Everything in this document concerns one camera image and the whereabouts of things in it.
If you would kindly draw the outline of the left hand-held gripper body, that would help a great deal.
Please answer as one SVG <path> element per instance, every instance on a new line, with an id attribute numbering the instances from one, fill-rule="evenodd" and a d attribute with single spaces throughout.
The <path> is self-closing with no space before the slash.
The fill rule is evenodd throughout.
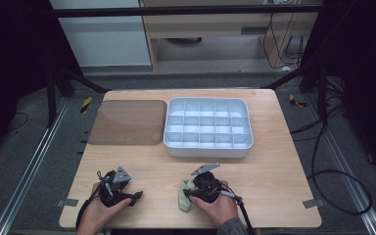
<path id="1" fill-rule="evenodd" d="M 131 176 L 119 166 L 117 170 L 111 170 L 102 178 L 102 186 L 99 190 L 101 202 L 106 207 L 112 207 L 128 198 L 122 189 L 131 180 Z"/>

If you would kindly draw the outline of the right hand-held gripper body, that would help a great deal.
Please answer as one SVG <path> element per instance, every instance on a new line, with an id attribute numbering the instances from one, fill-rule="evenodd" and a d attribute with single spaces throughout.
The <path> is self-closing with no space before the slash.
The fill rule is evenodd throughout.
<path id="1" fill-rule="evenodd" d="M 198 191 L 198 198 L 207 203 L 213 203 L 222 191 L 221 183 L 212 174 L 212 169 L 219 167 L 216 164 L 203 164 L 192 172 L 193 183 Z"/>

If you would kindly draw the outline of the light green cloth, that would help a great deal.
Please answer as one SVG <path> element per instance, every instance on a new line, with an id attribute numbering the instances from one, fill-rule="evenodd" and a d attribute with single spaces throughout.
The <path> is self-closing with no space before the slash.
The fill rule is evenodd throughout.
<path id="1" fill-rule="evenodd" d="M 185 195 L 185 190 L 194 190 L 196 186 L 192 180 L 183 180 L 178 189 L 178 207 L 184 211 L 188 212 L 195 207 L 195 205 L 190 201 L 190 199 Z"/>

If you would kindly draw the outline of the person's right hand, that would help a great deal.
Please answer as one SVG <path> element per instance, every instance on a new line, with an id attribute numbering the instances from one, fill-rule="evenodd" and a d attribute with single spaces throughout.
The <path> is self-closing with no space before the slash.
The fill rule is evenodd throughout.
<path id="1" fill-rule="evenodd" d="M 213 203 L 207 203 L 198 197 L 189 197 L 190 201 L 203 211 L 216 227 L 220 227 L 230 219 L 238 218 L 236 201 L 220 194 Z"/>

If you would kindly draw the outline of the person's left hand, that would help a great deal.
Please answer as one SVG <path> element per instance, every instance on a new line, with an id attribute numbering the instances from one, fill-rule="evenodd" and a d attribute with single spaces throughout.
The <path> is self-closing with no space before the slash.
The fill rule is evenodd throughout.
<path id="1" fill-rule="evenodd" d="M 130 199 L 125 199 L 108 208 L 102 204 L 99 198 L 95 198 L 84 210 L 78 228 L 92 227 L 103 229 L 114 216 L 127 208 L 130 202 Z"/>

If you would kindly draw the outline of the grey tape strip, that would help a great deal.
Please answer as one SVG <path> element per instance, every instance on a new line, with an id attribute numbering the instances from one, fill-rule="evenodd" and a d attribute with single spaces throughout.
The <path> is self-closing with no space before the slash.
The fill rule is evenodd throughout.
<path id="1" fill-rule="evenodd" d="M 55 206 L 58 208 L 76 207 L 77 204 L 78 204 L 77 199 L 64 199 L 64 200 L 58 200 Z"/>
<path id="2" fill-rule="evenodd" d="M 323 207 L 325 202 L 322 199 L 310 199 L 303 201 L 303 205 L 306 209 L 314 208 L 314 207 Z"/>

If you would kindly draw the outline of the white compartment box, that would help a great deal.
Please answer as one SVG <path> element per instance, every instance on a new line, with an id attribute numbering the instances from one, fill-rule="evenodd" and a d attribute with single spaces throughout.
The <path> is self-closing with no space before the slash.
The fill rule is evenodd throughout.
<path id="1" fill-rule="evenodd" d="M 245 158 L 254 145 L 248 105 L 239 98 L 172 98 L 164 144 L 173 157 Z"/>

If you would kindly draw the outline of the brown translucent lid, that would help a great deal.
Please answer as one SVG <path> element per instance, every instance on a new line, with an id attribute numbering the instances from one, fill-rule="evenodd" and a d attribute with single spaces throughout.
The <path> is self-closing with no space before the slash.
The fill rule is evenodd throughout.
<path id="1" fill-rule="evenodd" d="M 163 141 L 166 102 L 162 100 L 104 101 L 88 143 L 93 145 L 158 145 Z"/>

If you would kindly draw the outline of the yellow black tape piece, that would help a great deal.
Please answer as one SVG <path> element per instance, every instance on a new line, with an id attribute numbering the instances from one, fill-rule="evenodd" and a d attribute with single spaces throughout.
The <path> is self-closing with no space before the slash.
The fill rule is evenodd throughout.
<path id="1" fill-rule="evenodd" d="M 289 102 L 292 105 L 305 108 L 306 107 L 306 100 L 302 94 L 290 94 L 289 95 Z"/>
<path id="2" fill-rule="evenodd" d="M 85 114 L 87 112 L 91 101 L 92 101 L 92 97 L 90 97 L 90 96 L 88 96 L 84 99 L 83 104 L 82 104 L 81 109 L 80 109 L 81 114 Z"/>

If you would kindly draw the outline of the black metal stand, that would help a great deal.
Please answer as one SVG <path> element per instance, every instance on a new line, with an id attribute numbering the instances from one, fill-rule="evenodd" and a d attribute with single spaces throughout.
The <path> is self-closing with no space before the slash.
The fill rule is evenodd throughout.
<path id="1" fill-rule="evenodd" d="M 63 97 L 71 97 L 74 94 L 74 89 L 69 82 L 69 79 L 77 81 L 95 92 L 108 92 L 107 88 L 103 88 L 102 86 L 86 79 L 83 75 L 79 75 L 65 67 L 58 66 L 53 69 L 47 69 L 45 72 L 45 80 L 47 88 L 48 127 L 55 123 L 57 117 L 55 88 L 59 89 Z"/>
<path id="2" fill-rule="evenodd" d="M 307 93 L 310 92 L 314 86 L 317 86 L 317 113 L 321 121 L 326 122 L 328 118 L 326 108 L 327 65 L 324 61 L 308 62 L 298 69 L 287 73 L 280 79 L 262 86 L 261 89 L 275 90 L 298 76 L 303 78 L 299 85 L 300 91 Z"/>

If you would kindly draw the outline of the white cabinet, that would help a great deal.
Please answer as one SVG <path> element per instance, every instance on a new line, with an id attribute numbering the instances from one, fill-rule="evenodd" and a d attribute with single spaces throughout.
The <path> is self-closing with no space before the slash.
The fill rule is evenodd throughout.
<path id="1" fill-rule="evenodd" d="M 138 0 L 50 0 L 54 10 L 138 8 Z M 82 68 L 149 66 L 141 17 L 59 18 Z"/>

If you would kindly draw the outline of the wooden background desk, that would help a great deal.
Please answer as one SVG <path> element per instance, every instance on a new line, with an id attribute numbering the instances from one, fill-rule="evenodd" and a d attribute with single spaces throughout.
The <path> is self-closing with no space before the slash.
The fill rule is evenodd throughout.
<path id="1" fill-rule="evenodd" d="M 142 7 L 302 5 L 321 0 L 138 0 Z M 229 37 L 251 35 L 260 38 L 269 64 L 286 62 L 285 52 L 292 36 L 309 36 L 315 13 L 267 13 L 145 16 L 150 39 L 188 37 Z"/>

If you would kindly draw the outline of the metal floor rail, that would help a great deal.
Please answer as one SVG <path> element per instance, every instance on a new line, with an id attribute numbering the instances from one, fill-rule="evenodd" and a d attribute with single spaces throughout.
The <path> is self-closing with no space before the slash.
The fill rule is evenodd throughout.
<path id="1" fill-rule="evenodd" d="M 60 105 L 56 111 L 55 120 L 49 125 L 41 138 L 35 152 L 29 161 L 26 170 L 23 173 L 21 180 L 19 181 L 15 192 L 13 193 L 9 203 L 5 207 L 4 211 L 0 215 L 0 235 L 7 235 L 23 202 L 29 188 L 40 169 L 40 166 L 45 159 L 49 147 L 51 146 L 53 139 L 61 125 L 61 122 L 65 116 L 66 109 L 70 99 L 62 98 Z"/>
<path id="2" fill-rule="evenodd" d="M 305 95 L 305 98 L 308 108 L 315 117 L 315 122 L 320 126 L 320 131 L 316 135 L 314 149 L 310 157 L 311 162 L 308 179 L 312 181 L 316 191 L 320 194 L 321 198 L 325 202 L 336 210 L 342 212 L 343 209 L 333 205 L 332 202 L 329 202 L 328 198 L 319 188 L 318 181 L 316 180 L 316 177 L 320 175 L 338 174 L 342 178 L 356 208 L 356 211 L 346 211 L 346 214 L 359 216 L 363 221 L 369 235 L 376 235 L 376 211 L 373 208 L 373 200 L 370 192 L 367 190 L 366 186 L 353 175 L 353 171 L 351 170 L 348 162 L 345 160 L 341 149 L 338 147 L 335 137 L 333 136 L 332 132 L 327 129 L 327 121 L 322 122 L 318 116 L 315 97 L 313 95 Z M 327 150 L 330 152 L 331 158 L 336 164 L 336 169 L 315 169 L 316 154 L 318 152 L 321 139 L 324 139 Z"/>

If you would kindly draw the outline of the black horizontal frame bar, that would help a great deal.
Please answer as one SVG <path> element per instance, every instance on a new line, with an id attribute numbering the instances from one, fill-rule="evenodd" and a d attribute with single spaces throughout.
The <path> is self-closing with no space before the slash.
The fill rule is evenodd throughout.
<path id="1" fill-rule="evenodd" d="M 82 17 L 133 17 L 133 16 L 178 16 L 221 14 L 267 14 L 267 13 L 314 13 L 322 11 L 322 4 L 309 5 L 235 5 L 235 6 L 180 6 L 106 9 L 53 10 L 57 18 Z"/>

